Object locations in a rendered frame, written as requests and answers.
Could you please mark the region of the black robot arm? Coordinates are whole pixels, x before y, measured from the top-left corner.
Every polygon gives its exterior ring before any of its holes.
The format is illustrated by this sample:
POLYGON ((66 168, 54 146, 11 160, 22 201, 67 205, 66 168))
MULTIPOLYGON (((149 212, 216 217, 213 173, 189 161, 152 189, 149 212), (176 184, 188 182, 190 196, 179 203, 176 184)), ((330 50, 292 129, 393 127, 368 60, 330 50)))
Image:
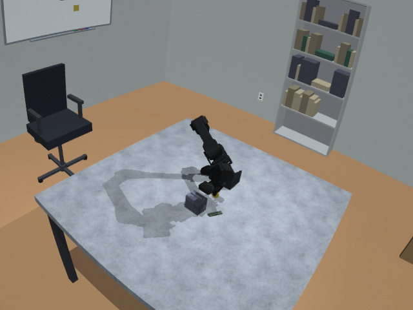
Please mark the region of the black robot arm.
POLYGON ((201 139, 203 140, 204 154, 210 164, 201 168, 201 174, 207 175, 211 179, 212 172, 210 171, 210 169, 213 168, 219 174, 221 181, 231 181, 237 174, 237 172, 235 173, 233 168, 231 167, 230 164, 232 164, 233 162, 230 159, 230 156, 226 153, 223 146, 220 143, 218 144, 217 141, 210 135, 210 127, 208 125, 207 118, 200 116, 196 119, 193 119, 190 126, 193 131, 196 131, 196 133, 201 136, 201 139), (213 162, 211 163, 209 159, 213 160, 213 162))

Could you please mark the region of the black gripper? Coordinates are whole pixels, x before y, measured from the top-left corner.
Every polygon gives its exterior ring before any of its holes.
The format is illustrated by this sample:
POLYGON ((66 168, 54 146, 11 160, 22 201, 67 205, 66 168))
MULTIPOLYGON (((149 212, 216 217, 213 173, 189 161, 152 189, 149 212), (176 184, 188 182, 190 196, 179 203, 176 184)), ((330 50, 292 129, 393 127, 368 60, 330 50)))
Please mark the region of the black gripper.
POLYGON ((226 185, 226 183, 221 181, 219 174, 216 170, 211 168, 210 171, 212 172, 212 178, 209 178, 211 181, 204 181, 203 183, 199 184, 198 189, 203 193, 212 193, 213 196, 216 196, 216 194, 221 191, 221 189, 226 185))

